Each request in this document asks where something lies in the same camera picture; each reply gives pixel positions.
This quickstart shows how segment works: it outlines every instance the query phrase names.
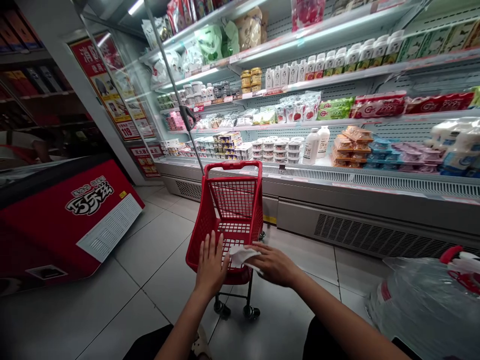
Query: vent grille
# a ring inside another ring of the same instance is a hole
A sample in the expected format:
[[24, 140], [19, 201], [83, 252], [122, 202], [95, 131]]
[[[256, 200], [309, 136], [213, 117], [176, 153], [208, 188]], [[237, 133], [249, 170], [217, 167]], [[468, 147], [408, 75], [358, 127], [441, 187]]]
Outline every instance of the vent grille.
[[200, 200], [202, 197], [202, 186], [197, 185], [191, 182], [185, 182], [180, 180], [175, 180], [176, 186], [178, 190], [180, 190], [180, 194], [186, 198], [192, 198], [195, 200]]
[[[456, 244], [432, 237], [319, 214], [315, 236], [381, 255], [382, 257], [439, 258]], [[480, 256], [480, 248], [466, 246], [465, 251]]]

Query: freezer vent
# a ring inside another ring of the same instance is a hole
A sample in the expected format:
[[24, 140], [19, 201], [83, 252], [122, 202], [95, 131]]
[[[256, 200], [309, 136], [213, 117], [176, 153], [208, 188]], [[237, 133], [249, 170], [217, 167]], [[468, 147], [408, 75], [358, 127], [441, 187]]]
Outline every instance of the freezer vent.
[[178, 186], [178, 190], [180, 190], [180, 194], [187, 198], [192, 198], [195, 200], [200, 200], [202, 197], [202, 186], [197, 185], [191, 182], [184, 182], [175, 180], [176, 185]]
[[103, 263], [141, 212], [139, 203], [128, 194], [76, 245]]
[[[381, 257], [439, 258], [456, 243], [432, 237], [352, 221], [338, 216], [319, 214], [313, 233], [331, 242], [378, 254]], [[480, 255], [480, 248], [466, 246], [465, 250]]]

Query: refrigerated display case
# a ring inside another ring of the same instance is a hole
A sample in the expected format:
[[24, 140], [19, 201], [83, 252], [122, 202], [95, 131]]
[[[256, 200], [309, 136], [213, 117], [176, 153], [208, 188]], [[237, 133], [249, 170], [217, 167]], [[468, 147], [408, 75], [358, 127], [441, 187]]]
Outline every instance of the refrigerated display case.
[[[264, 220], [281, 229], [379, 258], [480, 254], [476, 1], [77, 5], [94, 48], [114, 44], [121, 61], [100, 58], [131, 83], [118, 97], [131, 119], [141, 107], [141, 153], [171, 193], [198, 201], [203, 165], [259, 159]], [[472, 146], [452, 146], [463, 133]]]

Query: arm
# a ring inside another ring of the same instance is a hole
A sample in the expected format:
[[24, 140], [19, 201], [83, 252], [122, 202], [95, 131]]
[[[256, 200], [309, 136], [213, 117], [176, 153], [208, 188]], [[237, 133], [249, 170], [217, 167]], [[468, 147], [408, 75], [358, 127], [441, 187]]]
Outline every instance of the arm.
[[318, 285], [283, 252], [261, 242], [255, 242], [255, 245], [250, 247], [262, 255], [251, 257], [247, 262], [260, 268], [265, 280], [292, 288], [350, 359], [409, 360], [407, 355]]
[[222, 264], [223, 243], [224, 235], [221, 234], [215, 246], [214, 231], [201, 242], [195, 288], [154, 360], [186, 360], [189, 357], [205, 309], [227, 276], [230, 254]]

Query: logo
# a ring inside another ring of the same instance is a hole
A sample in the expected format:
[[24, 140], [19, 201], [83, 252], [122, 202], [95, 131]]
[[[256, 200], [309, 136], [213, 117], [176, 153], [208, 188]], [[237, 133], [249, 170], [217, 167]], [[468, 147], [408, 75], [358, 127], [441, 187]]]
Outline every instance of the logo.
[[90, 184], [72, 191], [71, 194], [75, 198], [65, 206], [65, 209], [74, 215], [93, 215], [100, 209], [105, 199], [113, 193], [114, 188], [110, 186], [105, 176], [100, 176], [90, 181]]

